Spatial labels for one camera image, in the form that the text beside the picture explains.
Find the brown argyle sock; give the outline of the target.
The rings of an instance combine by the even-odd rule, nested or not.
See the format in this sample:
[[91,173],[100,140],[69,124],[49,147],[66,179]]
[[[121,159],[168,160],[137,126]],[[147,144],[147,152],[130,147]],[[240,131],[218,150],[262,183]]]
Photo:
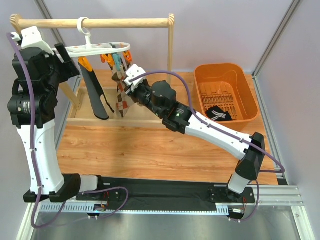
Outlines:
[[114,64],[112,68],[112,80],[116,82],[117,95],[116,95],[116,114],[120,118],[124,118],[129,111],[129,108],[133,106],[134,101],[126,94],[126,85],[124,79],[126,77],[124,64],[121,59],[120,71],[117,71]]

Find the white round clip hanger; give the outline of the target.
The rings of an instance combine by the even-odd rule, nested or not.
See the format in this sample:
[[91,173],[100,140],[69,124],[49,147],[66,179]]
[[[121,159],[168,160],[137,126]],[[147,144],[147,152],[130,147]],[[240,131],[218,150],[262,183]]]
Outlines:
[[126,42],[106,42],[93,44],[91,42],[90,31],[83,27],[84,20],[88,20],[87,17],[80,17],[76,21],[76,28],[79,33],[85,37],[85,45],[68,46],[65,49],[71,58],[97,56],[103,54],[115,54],[125,52],[131,49],[131,45]]

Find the grey black long sock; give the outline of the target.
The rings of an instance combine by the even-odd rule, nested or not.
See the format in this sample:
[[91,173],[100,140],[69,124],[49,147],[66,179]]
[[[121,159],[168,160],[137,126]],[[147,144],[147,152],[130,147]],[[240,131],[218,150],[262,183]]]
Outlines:
[[87,91],[88,91],[88,96],[90,99],[90,104],[93,110],[93,114],[95,115],[96,118],[100,119],[100,120],[108,120],[110,118],[110,116],[108,115],[102,100],[101,100],[101,96],[104,97],[104,100],[106,102],[106,105],[109,107],[109,109],[111,110],[112,113],[114,113],[115,111],[113,110],[113,108],[111,107],[111,105],[109,104],[106,95],[103,91],[102,86],[99,83],[99,80],[94,72],[94,69],[92,67],[92,71],[88,71],[86,70],[82,65],[79,64]]

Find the teal clothes peg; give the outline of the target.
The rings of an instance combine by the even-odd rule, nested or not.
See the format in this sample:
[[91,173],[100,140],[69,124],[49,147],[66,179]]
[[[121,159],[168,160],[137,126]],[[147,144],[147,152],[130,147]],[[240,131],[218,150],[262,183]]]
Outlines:
[[121,69],[121,57],[118,53],[113,53],[112,54],[112,58],[113,58],[113,61],[115,63],[115,67],[117,69],[117,71],[120,71]]

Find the black white striped sock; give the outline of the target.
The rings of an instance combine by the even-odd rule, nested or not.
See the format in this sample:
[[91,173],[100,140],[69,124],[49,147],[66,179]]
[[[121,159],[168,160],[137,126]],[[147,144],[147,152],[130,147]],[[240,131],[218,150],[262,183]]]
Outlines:
[[232,121],[232,117],[229,114],[229,112],[228,111],[223,111],[220,107],[218,107],[216,105],[213,106],[213,107],[210,107],[205,112],[205,114],[212,121],[216,121],[216,122]]

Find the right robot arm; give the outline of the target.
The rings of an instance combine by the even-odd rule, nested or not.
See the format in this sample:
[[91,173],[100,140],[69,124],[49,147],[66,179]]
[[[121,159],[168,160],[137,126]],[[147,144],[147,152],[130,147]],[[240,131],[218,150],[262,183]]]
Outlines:
[[128,96],[160,118],[167,129],[203,139],[238,159],[227,184],[229,191],[241,194],[250,182],[258,178],[265,155],[252,145],[257,144],[262,149],[265,147],[261,134],[237,132],[208,119],[200,112],[178,102],[176,91],[165,80],[157,81],[153,85],[149,85],[148,81],[142,78],[124,82],[128,87]]

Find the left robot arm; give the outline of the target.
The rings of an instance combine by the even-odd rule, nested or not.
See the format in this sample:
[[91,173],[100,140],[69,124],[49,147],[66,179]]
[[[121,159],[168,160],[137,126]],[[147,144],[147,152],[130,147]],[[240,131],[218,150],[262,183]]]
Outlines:
[[98,190],[99,175],[63,174],[55,144],[55,108],[61,83],[80,75],[65,46],[55,51],[39,47],[18,50],[12,60],[17,74],[7,108],[23,142],[29,171],[30,188],[23,195],[26,203],[49,199],[62,203],[80,193]]

